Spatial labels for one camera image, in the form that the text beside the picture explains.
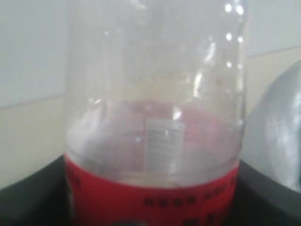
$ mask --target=white sticker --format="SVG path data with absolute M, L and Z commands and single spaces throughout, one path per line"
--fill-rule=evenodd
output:
M 175 173 L 181 164 L 184 124 L 174 120 L 147 119 L 144 169 Z

